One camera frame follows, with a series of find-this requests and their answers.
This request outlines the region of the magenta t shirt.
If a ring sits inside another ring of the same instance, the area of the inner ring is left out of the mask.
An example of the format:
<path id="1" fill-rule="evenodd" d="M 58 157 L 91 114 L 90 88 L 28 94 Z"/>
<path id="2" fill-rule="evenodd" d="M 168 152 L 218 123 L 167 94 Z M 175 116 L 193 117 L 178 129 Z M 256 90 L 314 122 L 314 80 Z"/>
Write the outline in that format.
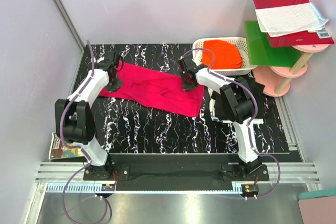
<path id="1" fill-rule="evenodd" d="M 181 77 L 125 63 L 118 77 L 121 87 L 115 92 L 103 88 L 101 97 L 135 101 L 147 108 L 183 116 L 198 116 L 203 102 L 203 86 L 184 91 Z"/>

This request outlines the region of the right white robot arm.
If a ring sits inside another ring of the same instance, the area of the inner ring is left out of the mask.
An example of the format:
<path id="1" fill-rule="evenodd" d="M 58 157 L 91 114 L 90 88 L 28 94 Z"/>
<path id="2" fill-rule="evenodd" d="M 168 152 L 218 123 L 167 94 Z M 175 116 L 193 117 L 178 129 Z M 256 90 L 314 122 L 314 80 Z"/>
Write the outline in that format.
<path id="1" fill-rule="evenodd" d="M 236 132 L 239 164 L 233 168 L 233 176 L 252 179 L 262 163 L 255 146 L 253 126 L 258 113 L 257 102 L 247 81 L 217 74 L 205 65 L 197 65 L 191 56 L 181 57 L 178 62 L 184 90 L 192 90 L 199 85 L 213 90 L 218 108 L 232 122 Z"/>

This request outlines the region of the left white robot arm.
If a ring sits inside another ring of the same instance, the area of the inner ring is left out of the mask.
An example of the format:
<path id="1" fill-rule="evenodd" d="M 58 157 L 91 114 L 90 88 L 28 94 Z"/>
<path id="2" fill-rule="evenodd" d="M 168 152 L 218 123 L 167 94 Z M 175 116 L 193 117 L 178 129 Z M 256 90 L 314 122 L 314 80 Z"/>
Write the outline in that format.
<path id="1" fill-rule="evenodd" d="M 86 171 L 102 180 L 113 175 L 113 161 L 98 143 L 91 107 L 104 88 L 115 92 L 121 87 L 118 72 L 123 65 L 122 57 L 114 51 L 106 52 L 98 63 L 92 57 L 91 70 L 77 90 L 55 102 L 56 134 L 63 146 L 79 149 L 88 162 Z"/>

